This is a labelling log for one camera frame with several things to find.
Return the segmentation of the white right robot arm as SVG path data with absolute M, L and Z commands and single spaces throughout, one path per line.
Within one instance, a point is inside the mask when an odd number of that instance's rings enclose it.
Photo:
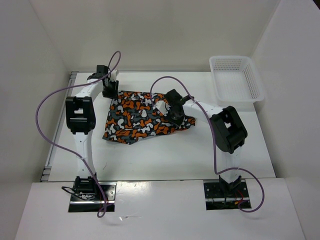
M 164 100 L 159 100 L 155 107 L 166 120 L 178 127 L 187 117 L 212 127 L 216 149 L 221 151 L 222 163 L 225 164 L 219 174 L 219 191 L 224 197 L 235 194 L 242 180 L 239 165 L 242 146 L 248 136 L 237 110 L 232 106 L 222 108 L 192 100 L 188 95 L 183 97 L 175 89 L 167 92 Z

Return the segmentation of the aluminium table edge rail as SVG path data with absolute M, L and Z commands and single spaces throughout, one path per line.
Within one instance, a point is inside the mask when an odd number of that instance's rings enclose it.
M 72 71 L 70 73 L 70 77 L 69 77 L 69 81 L 68 81 L 68 86 L 69 87 L 73 86 L 75 84 L 77 74 L 78 74 L 78 71 Z M 52 137 L 52 141 L 55 144 L 59 141 L 59 138 L 60 138 L 60 135 L 61 135 L 61 131 L 62 131 L 62 128 L 63 128 L 64 119 L 65 119 L 65 100 L 62 101 L 58 122 L 56 124 L 54 135 Z M 46 159 L 45 165 L 43 167 L 43 171 L 42 171 L 42 174 L 41 174 L 40 182 L 47 183 L 49 181 L 49 176 L 50 176 L 51 169 L 52 169 L 52 166 L 53 166 L 53 162 L 54 162 L 54 159 L 55 159 L 56 151 L 57 151 L 56 146 L 55 145 L 51 145 L 50 148 L 49 148 L 49 152 L 48 152 L 48 155 L 47 155 L 47 159 Z

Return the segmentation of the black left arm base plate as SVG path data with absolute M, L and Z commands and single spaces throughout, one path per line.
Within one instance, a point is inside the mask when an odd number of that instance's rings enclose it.
M 115 211 L 116 200 L 116 182 L 101 182 L 101 188 L 107 199 L 106 212 Z M 75 187 L 63 187 L 70 194 L 69 213 L 97 213 L 104 207 L 104 199 L 101 191 L 98 189 L 97 193 L 76 193 Z

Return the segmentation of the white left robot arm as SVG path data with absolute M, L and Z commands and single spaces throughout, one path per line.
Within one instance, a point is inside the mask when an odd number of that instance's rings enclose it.
M 100 93 L 111 99 L 117 96 L 117 75 L 108 66 L 97 65 L 96 72 L 87 78 L 87 85 L 65 100 L 66 125 L 72 133 L 77 153 L 78 170 L 73 192 L 82 199 L 94 200 L 100 194 L 92 154 L 92 134 L 97 122 L 94 100 Z

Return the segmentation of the orange black camouflage shorts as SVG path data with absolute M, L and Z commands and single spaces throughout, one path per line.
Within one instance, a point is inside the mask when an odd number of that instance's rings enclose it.
M 132 145 L 145 138 L 170 135 L 195 125 L 196 119 L 191 116 L 186 116 L 179 126 L 170 123 L 153 108 L 148 92 L 119 91 L 117 98 L 111 100 L 102 138 Z

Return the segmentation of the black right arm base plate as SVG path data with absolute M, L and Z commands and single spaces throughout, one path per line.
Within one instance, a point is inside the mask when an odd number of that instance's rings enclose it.
M 218 180 L 204 181 L 203 188 L 207 211 L 233 210 L 237 209 L 238 205 L 245 210 L 252 208 L 247 183 L 244 180 L 232 193 L 224 193 Z

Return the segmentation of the white perforated plastic basket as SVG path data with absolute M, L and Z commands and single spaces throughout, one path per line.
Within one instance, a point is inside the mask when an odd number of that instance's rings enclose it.
M 249 105 L 265 99 L 260 74 L 250 57 L 212 56 L 209 66 L 220 105 Z

